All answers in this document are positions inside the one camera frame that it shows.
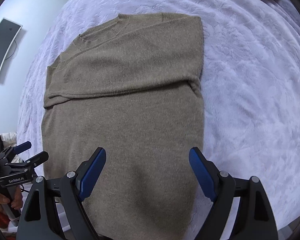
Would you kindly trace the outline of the brown knit sweater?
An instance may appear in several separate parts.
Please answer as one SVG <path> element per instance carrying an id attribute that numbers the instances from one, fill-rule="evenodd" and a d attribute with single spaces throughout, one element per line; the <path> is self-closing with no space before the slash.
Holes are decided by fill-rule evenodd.
<path id="1" fill-rule="evenodd" d="M 46 178 L 98 148 L 107 160 L 84 209 L 112 239 L 183 239 L 198 189 L 189 150 L 203 145 L 198 16 L 124 15 L 78 35 L 47 69 Z"/>

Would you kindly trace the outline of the lavender embossed bed blanket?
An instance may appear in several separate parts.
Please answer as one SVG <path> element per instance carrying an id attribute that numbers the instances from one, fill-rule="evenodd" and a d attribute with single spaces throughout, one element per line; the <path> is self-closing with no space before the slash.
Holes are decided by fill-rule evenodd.
<path id="1" fill-rule="evenodd" d="M 202 19 L 204 155 L 239 177 L 258 176 L 276 225 L 300 216 L 300 15 L 290 0 L 69 0 L 32 61 L 17 141 L 42 149 L 46 69 L 73 39 L 119 13 Z"/>

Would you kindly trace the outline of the wall mounted flat television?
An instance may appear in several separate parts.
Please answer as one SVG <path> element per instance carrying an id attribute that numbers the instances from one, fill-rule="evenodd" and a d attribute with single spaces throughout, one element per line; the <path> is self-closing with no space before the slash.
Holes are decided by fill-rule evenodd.
<path id="1" fill-rule="evenodd" d="M 0 72 L 8 51 L 22 29 L 22 25 L 3 18 L 0 21 Z"/>

